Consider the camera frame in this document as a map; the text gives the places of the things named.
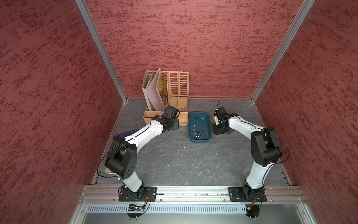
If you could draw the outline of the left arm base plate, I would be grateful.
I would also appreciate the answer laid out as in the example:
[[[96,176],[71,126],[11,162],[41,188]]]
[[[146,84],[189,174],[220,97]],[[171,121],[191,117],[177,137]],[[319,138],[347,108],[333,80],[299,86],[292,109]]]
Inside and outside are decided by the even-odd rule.
[[[118,190],[120,202],[155,202],[157,187],[140,187],[137,192],[131,191],[128,187],[121,187]]]

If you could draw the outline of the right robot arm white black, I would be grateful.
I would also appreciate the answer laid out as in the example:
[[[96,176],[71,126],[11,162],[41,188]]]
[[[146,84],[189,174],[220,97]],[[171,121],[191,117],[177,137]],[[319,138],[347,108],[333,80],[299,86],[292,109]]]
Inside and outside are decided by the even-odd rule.
[[[283,156],[280,138],[274,129],[257,126],[238,114],[229,114],[224,107],[218,107],[214,111],[213,119],[215,135],[237,131],[251,141],[251,156],[254,162],[244,186],[237,190],[229,190],[231,201],[263,201],[266,176]]]

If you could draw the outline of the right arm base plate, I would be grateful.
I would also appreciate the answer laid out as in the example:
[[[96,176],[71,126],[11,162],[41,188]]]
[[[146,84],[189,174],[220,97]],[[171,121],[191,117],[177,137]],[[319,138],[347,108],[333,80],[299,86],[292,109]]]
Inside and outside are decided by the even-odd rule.
[[[264,187],[251,189],[248,185],[244,187],[228,187],[228,195],[231,202],[267,202]]]

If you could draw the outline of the teal plastic storage tray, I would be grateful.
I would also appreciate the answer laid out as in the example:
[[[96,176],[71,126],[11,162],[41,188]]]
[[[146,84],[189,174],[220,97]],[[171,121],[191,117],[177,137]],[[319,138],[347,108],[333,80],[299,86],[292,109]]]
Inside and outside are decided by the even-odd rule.
[[[205,112],[192,112],[188,116],[188,137],[193,143],[207,143],[212,136],[210,117]],[[196,140],[192,133],[192,128],[204,131],[201,140]]]

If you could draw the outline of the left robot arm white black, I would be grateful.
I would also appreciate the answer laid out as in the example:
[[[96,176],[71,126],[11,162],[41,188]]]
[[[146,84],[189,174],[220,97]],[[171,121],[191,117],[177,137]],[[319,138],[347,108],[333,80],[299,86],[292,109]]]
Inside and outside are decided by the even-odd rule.
[[[114,146],[102,157],[104,166],[109,174],[103,178],[118,178],[123,183],[119,198],[130,201],[149,200],[145,195],[144,182],[139,178],[135,169],[139,151],[153,138],[170,130],[179,129],[179,109],[167,106],[162,115],[151,118],[149,124],[137,132],[124,138],[115,138]]]

